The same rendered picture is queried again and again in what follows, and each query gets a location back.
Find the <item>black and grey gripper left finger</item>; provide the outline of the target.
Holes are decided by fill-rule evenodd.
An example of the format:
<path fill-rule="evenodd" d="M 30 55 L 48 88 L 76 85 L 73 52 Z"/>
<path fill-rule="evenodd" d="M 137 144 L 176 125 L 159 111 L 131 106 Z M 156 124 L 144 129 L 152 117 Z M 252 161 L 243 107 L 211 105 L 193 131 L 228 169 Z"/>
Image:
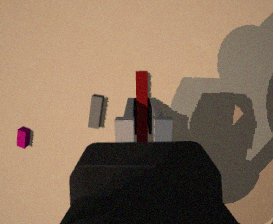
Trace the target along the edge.
<path fill-rule="evenodd" d="M 137 134 L 137 100 L 128 98 L 123 117 L 116 117 L 115 142 L 135 142 Z"/>

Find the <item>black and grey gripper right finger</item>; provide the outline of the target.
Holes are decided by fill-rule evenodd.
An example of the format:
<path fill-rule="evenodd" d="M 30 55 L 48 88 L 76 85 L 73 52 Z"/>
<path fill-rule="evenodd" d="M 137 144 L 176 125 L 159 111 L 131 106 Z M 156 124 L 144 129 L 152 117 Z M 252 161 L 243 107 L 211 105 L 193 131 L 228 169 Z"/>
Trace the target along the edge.
<path fill-rule="evenodd" d="M 147 100 L 147 124 L 152 142 L 172 142 L 173 122 L 171 116 L 164 116 L 156 98 Z"/>

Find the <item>dark red rod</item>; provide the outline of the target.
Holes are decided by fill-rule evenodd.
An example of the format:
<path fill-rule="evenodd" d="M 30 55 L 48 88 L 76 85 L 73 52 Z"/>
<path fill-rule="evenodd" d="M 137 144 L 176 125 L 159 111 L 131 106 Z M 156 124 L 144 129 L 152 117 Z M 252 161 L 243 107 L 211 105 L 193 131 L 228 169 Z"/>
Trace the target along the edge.
<path fill-rule="evenodd" d="M 148 142 L 148 72 L 136 71 L 137 142 Z"/>

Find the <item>short magenta rod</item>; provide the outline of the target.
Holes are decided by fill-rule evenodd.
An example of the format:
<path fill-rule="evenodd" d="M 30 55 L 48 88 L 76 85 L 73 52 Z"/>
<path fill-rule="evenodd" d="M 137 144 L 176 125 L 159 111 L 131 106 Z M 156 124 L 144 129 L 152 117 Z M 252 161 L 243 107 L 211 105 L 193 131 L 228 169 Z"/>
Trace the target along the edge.
<path fill-rule="evenodd" d="M 17 146 L 26 148 L 30 143 L 30 132 L 31 129 L 22 126 L 17 132 Z"/>

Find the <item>grey rod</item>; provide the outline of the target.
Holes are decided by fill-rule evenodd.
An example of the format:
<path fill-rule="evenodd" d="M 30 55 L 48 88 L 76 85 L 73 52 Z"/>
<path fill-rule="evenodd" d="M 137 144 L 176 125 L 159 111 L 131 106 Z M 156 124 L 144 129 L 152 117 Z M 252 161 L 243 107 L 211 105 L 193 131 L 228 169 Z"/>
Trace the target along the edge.
<path fill-rule="evenodd" d="M 101 125 L 102 110 L 104 104 L 103 95 L 93 94 L 91 97 L 88 127 L 99 129 Z"/>

